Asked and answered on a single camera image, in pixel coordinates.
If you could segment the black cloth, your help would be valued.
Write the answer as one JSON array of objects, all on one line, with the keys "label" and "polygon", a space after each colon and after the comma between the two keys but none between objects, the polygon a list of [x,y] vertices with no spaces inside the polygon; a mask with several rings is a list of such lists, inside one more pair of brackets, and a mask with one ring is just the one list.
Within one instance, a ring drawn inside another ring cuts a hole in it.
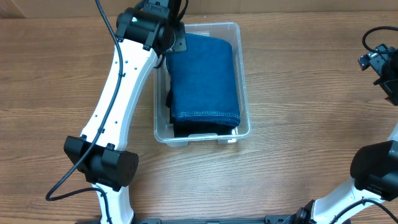
[{"label": "black cloth", "polygon": [[231,98],[201,92],[197,96],[169,91],[165,105],[174,136],[185,138],[192,134],[230,135],[240,125],[241,116],[236,96]]}]

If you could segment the blue terry towel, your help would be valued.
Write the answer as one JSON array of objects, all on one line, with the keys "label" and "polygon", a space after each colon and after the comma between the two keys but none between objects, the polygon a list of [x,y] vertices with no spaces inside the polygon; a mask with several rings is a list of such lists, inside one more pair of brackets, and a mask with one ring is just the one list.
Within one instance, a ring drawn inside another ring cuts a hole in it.
[{"label": "blue terry towel", "polygon": [[170,121],[239,126],[231,44],[197,34],[187,34],[186,43],[186,51],[166,56],[172,91]]}]

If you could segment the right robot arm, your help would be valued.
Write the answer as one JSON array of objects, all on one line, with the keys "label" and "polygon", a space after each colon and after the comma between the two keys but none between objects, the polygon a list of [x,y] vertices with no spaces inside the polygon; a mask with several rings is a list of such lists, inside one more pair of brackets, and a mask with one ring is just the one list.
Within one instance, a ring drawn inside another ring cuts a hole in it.
[{"label": "right robot arm", "polygon": [[[374,82],[397,105],[397,49],[378,45],[358,59],[362,70],[371,67],[379,78]],[[284,223],[350,223],[350,218],[371,205],[384,210],[383,202],[397,198],[397,127],[387,141],[362,147],[350,166],[350,178],[327,196],[310,201]]]}]

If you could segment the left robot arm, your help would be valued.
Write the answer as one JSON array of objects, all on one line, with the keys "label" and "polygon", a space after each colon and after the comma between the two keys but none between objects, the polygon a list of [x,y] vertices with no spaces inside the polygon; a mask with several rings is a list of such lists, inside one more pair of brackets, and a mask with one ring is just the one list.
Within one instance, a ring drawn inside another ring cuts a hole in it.
[{"label": "left robot arm", "polygon": [[114,56],[99,102],[80,136],[66,138],[64,151],[73,169],[97,193],[99,223],[133,223],[129,184],[139,156],[126,150],[129,127],[147,77],[167,52],[187,49],[180,1],[141,1],[127,8],[111,30]]}]

